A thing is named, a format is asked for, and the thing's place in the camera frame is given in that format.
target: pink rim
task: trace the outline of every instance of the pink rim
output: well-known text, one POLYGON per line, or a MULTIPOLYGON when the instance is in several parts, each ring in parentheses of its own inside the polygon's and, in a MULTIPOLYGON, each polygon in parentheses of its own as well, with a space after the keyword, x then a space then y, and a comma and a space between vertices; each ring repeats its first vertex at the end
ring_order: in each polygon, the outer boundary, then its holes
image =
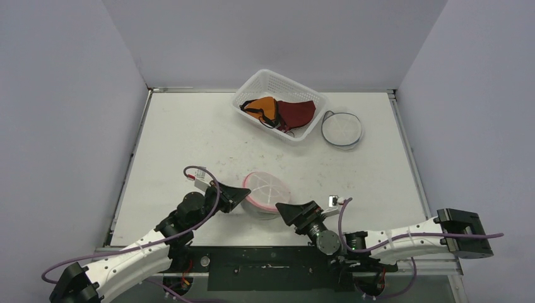
MULTIPOLYGON (((247 182, 247 179, 250 177, 250 175, 254 174, 256 172, 251 172, 249 175, 247 175, 244 179, 244 181, 242 182, 242 187, 243 188, 248 188, 247 186, 245 186, 245 183, 247 182)), ((271 177, 274 177, 275 179, 278 179, 277 177, 275 177, 274 175, 272 174, 268 174, 270 175, 271 177)), ((282 185, 285 187, 285 189, 290 193, 290 190, 286 187, 286 184, 284 184, 284 182, 282 182, 282 185)), ((275 206, 265 206, 265 205, 261 205, 260 203, 258 203, 257 201, 254 201, 253 198, 251 198, 250 196, 247 196, 245 198, 247 201, 249 201, 251 204, 253 204, 254 206, 262 209, 262 210, 267 210, 267 211, 272 211, 272 212, 275 212, 275 213, 278 213, 279 211, 277 210, 277 207, 275 206)))

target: gray floor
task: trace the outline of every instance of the gray floor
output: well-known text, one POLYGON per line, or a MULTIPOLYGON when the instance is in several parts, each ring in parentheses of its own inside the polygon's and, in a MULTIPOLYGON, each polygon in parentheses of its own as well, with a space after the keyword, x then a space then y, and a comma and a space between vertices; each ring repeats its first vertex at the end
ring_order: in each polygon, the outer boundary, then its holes
MULTIPOLYGON (((409 276, 387 276, 386 293, 397 292, 409 282, 409 276)), ((313 290, 309 292, 207 292, 208 279, 197 278, 195 287, 187 294, 188 299, 225 299, 232 303, 273 303, 273 302, 361 302, 360 293, 334 293, 330 290, 313 290)), ((113 303, 164 303, 173 302, 164 299, 164 291, 150 283, 136 285, 113 303)), ((383 302, 418 302, 418 303, 453 303, 455 302, 447 276, 419 276, 413 288, 404 295, 383 302)))

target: white table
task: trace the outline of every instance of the white table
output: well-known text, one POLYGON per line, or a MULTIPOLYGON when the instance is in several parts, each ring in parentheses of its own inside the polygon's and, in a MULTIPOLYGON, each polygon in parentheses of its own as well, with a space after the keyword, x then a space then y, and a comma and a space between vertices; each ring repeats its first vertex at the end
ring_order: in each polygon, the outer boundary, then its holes
MULTIPOLYGON (((345 231, 391 229, 426 219, 403 141, 386 93, 326 93, 331 108, 346 107, 361 120, 362 142, 351 151, 329 146, 319 125, 290 146, 241 119, 232 93, 154 93, 127 184, 114 219, 113 246, 126 246, 155 227, 195 191, 182 175, 187 165, 207 167, 219 181, 241 186, 253 171, 279 177, 292 200, 327 206, 330 194, 352 196, 345 231)), ((325 225, 336 229, 338 217, 325 225)), ((260 221, 239 206, 218 213, 195 232, 197 246, 307 245, 282 219, 260 221)))

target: laundry basket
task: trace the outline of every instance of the laundry basket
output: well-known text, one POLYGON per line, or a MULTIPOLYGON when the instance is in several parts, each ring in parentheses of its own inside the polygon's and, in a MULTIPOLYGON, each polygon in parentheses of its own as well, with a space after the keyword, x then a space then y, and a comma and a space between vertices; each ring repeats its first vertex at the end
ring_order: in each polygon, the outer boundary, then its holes
POLYGON ((329 99, 327 99, 325 95, 299 84, 296 81, 288 79, 283 75, 268 69, 261 69, 249 78, 234 96, 232 96, 231 102, 232 107, 253 125, 266 132, 274 134, 286 143, 298 143, 303 141, 316 124, 321 121, 327 110, 329 99), (283 133, 276 128, 267 128, 265 125, 262 125, 258 119, 240 110, 240 105, 244 102, 267 96, 290 103, 306 102, 310 100, 314 101, 316 111, 314 112, 312 121, 302 128, 292 129, 291 133, 283 133))

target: wall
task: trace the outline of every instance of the wall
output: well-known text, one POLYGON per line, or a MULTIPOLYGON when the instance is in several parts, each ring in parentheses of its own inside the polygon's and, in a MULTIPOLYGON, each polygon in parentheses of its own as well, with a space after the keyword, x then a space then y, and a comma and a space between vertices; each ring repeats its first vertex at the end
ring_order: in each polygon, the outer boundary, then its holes
POLYGON ((495 256, 470 302, 534 302, 535 1, 446 4, 397 97, 431 207, 476 211, 495 256))
POLYGON ((1 1, 0 302, 102 244, 146 95, 100 0, 1 1))
POLYGON ((151 87, 397 88, 446 0, 103 0, 151 87))

